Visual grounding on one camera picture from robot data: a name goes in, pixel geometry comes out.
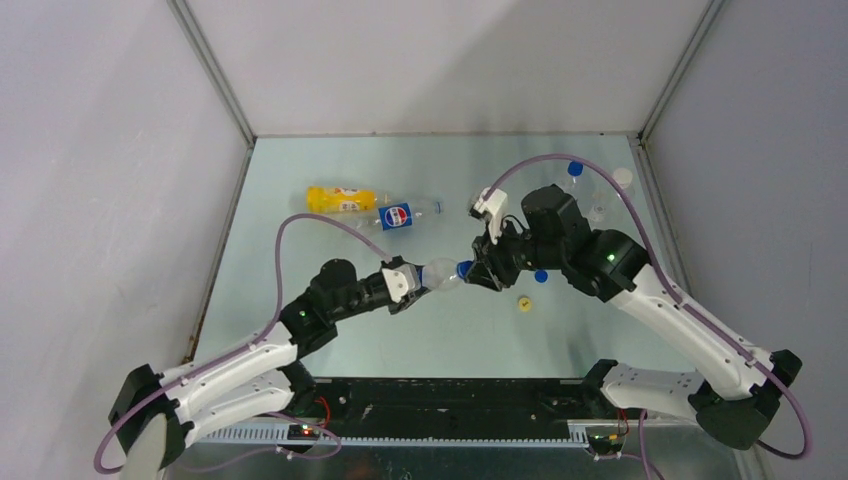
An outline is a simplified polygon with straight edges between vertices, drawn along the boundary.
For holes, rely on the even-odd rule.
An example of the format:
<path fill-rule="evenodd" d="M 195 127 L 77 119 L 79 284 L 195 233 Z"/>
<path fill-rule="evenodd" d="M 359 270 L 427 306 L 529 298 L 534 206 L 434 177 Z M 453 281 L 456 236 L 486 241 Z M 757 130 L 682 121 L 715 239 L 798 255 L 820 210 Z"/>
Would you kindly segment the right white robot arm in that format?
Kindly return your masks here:
<path fill-rule="evenodd" d="M 485 230 L 460 269 L 467 283 L 502 291 L 524 271 L 558 271 L 576 290 L 646 325 L 692 365 L 674 373 L 601 360 L 581 392 L 588 414 L 653 410 L 695 422 L 733 449 L 759 443 L 801 370 L 797 355 L 744 340 L 672 283 L 630 236 L 592 229 L 561 188 L 542 187 L 523 198 L 524 229 L 506 220 L 506 204 L 503 191 L 488 189 L 471 203 L 471 216 Z"/>

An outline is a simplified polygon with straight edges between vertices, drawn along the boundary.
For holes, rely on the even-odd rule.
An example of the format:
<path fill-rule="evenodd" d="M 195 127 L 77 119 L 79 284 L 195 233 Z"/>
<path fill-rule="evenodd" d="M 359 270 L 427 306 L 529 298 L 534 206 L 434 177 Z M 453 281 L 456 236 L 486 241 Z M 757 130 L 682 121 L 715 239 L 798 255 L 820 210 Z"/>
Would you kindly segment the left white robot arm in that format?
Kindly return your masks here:
<path fill-rule="evenodd" d="M 432 267 L 400 257 L 365 278 L 351 262 L 330 260 L 268 327 L 230 351 L 160 373 L 148 364 L 131 371 L 109 414 L 113 434 L 129 451 L 162 415 L 160 464 L 166 467 L 195 441 L 242 420 L 272 413 L 307 417 L 318 395 L 302 360 L 337 336 L 338 322 L 381 308 L 399 313 L 435 287 Z"/>

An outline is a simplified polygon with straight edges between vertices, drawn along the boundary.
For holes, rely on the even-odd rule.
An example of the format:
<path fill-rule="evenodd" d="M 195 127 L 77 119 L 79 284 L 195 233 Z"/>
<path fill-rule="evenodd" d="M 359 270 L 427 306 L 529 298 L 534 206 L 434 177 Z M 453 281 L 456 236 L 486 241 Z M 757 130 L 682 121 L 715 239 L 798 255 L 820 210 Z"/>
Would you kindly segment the clear crushed bottle blue label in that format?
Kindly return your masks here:
<path fill-rule="evenodd" d="M 430 291 L 449 291 L 463 282 L 459 263 L 448 258 L 437 258 L 420 268 L 421 286 Z"/>

